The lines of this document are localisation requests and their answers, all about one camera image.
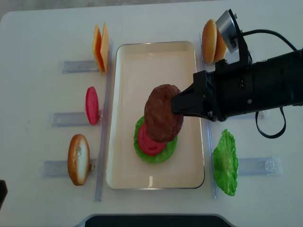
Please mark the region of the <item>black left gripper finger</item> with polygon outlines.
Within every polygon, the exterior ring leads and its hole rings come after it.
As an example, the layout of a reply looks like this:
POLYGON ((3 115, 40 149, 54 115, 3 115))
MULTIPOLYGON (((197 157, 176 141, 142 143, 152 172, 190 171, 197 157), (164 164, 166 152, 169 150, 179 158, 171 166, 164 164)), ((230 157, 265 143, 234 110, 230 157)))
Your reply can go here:
POLYGON ((211 103, 203 92, 195 91, 193 85, 171 99, 171 111, 183 116, 212 119, 209 113, 212 112, 211 103))

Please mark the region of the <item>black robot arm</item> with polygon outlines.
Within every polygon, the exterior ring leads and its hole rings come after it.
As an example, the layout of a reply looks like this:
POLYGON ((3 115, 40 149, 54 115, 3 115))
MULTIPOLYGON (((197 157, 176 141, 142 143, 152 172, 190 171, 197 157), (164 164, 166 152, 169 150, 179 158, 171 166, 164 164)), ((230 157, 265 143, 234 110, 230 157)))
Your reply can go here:
POLYGON ((193 75, 193 84, 171 100, 175 114, 225 121, 229 117, 303 103, 303 52, 266 61, 216 63, 193 75))

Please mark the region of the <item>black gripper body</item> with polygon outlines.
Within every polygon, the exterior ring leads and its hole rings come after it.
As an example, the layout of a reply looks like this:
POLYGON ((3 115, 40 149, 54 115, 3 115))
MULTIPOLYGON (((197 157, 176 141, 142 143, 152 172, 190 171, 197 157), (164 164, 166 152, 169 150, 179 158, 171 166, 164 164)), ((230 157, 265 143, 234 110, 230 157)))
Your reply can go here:
POLYGON ((194 74, 195 115, 211 121, 255 111, 251 59, 227 64, 219 61, 214 72, 194 74))

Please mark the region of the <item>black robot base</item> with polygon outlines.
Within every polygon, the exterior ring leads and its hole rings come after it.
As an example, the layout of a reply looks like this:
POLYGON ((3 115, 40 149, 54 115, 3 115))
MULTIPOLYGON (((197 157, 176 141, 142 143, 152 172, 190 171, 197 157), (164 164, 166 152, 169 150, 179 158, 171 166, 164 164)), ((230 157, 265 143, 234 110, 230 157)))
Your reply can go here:
POLYGON ((229 227, 217 216, 200 215, 108 215, 94 216, 86 227, 229 227))

